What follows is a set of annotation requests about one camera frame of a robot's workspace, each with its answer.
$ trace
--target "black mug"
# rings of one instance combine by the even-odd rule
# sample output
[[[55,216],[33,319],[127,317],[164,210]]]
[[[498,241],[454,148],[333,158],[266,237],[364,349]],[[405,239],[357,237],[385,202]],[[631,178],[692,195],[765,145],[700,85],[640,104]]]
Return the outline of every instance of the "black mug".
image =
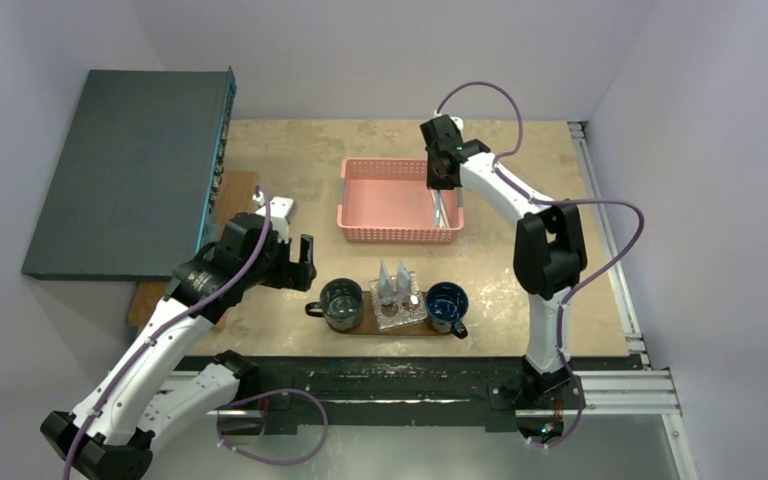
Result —
[[[451,282],[435,284],[425,294],[425,306],[428,326],[440,333],[451,332],[458,338],[466,338],[468,332],[463,317],[469,309],[469,298],[463,288]]]
[[[337,278],[326,283],[319,292],[319,301],[305,305],[311,317],[325,317],[338,332],[348,332],[363,320],[363,290],[354,280]]]

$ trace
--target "white wall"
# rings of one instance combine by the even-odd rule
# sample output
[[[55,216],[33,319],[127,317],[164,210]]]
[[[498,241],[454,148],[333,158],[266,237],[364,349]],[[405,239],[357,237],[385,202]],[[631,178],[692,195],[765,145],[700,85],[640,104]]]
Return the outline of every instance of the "white wall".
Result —
[[[768,478],[768,2],[658,2],[586,133],[703,478]]]
[[[235,115],[426,118],[467,80],[529,118],[586,119],[655,0],[131,0],[165,67],[233,66]],[[491,92],[472,117],[511,118]]]
[[[133,286],[19,274],[86,72],[105,67],[160,67],[125,0],[0,1],[0,478],[56,478],[39,424],[124,351]]]

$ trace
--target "wooden work surface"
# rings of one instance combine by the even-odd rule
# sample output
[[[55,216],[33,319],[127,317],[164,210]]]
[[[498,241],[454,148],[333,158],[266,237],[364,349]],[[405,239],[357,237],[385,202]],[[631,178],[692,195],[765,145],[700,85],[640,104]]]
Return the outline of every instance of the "wooden work surface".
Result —
[[[191,354],[233,349],[244,355],[520,355],[528,344],[528,299],[511,270],[514,231],[472,192],[464,192],[465,226],[452,245],[347,243],[336,224],[340,166],[346,157],[423,158],[416,120],[235,120],[226,147],[226,174],[256,171],[271,195],[292,197],[297,213],[292,235],[312,234],[318,277],[309,292],[257,288],[228,311],[223,328],[200,340]],[[555,198],[579,198],[586,188],[564,122],[527,122],[520,152],[505,165],[528,184]],[[494,151],[516,141],[516,124],[472,121],[467,138]],[[241,195],[245,198],[250,191]],[[589,265],[605,261],[589,208],[583,209]],[[331,279],[361,285],[376,278],[381,259],[397,259],[417,274],[420,286],[453,281],[464,287],[470,309],[469,337],[342,335],[304,313]],[[575,297],[570,324],[575,355],[626,355],[625,336],[607,276]]]

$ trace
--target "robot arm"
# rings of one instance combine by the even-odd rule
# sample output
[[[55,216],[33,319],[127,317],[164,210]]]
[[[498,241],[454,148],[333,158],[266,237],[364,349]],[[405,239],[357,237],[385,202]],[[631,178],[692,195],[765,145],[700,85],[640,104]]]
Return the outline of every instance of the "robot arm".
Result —
[[[165,327],[166,322],[215,292],[240,270],[257,244],[264,225],[264,208],[254,214],[238,214],[216,244],[208,244],[195,258],[179,266],[148,324],[101,384],[71,412],[49,414],[40,429],[61,458],[66,458],[79,426],[94,416],[83,438],[78,439],[74,468],[90,479],[140,478],[153,454],[193,420],[220,405],[257,393],[257,367],[231,351],[217,355],[186,386],[171,393],[158,390],[192,346],[228,308],[239,303],[249,288],[266,285],[310,289],[316,277],[313,238],[301,236],[299,262],[290,262],[293,201],[276,197],[270,207],[272,229],[256,261],[239,282],[197,316]],[[141,354],[129,364],[137,352]],[[104,407],[94,411],[111,382],[116,386]]]
[[[551,200],[499,165],[481,141],[465,142],[459,120],[442,115],[420,126],[428,153],[426,185],[436,190],[472,190],[516,230],[514,273],[530,304],[525,360],[539,394],[566,380],[557,346],[567,344],[569,308],[563,310],[560,339],[557,313],[587,265],[579,212],[575,206],[548,206],[523,197],[500,178],[499,171],[533,198]],[[547,233],[555,238],[547,240]]]

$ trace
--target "plastic basket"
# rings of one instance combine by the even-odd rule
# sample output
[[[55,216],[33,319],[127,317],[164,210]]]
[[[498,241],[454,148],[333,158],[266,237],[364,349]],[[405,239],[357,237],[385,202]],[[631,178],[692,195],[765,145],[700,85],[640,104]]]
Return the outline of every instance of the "plastic basket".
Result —
[[[349,242],[452,243],[463,228],[460,189],[442,191],[447,227],[437,227],[426,161],[347,158],[340,172],[337,225]]]

